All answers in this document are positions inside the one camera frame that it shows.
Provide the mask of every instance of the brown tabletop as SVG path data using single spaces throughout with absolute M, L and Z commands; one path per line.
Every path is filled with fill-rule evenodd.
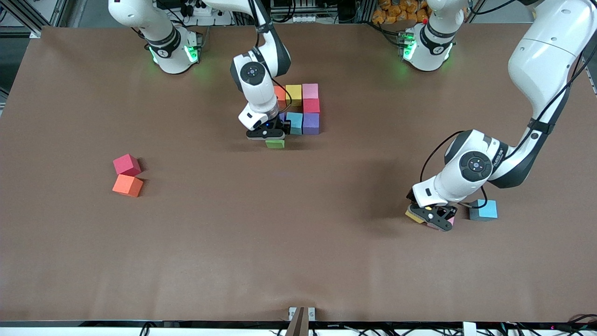
M 421 73 L 367 26 L 282 25 L 282 84 L 319 83 L 322 131 L 246 140 L 229 74 L 254 29 L 214 28 L 167 75 L 130 29 L 46 29 L 0 119 L 0 319 L 565 321 L 597 310 L 597 115 L 586 76 L 500 219 L 440 233 L 404 215 L 456 130 L 517 143 L 508 58 L 526 25 L 465 25 Z M 146 170 L 111 191 L 112 160 Z M 427 176 L 441 169 L 441 155 Z

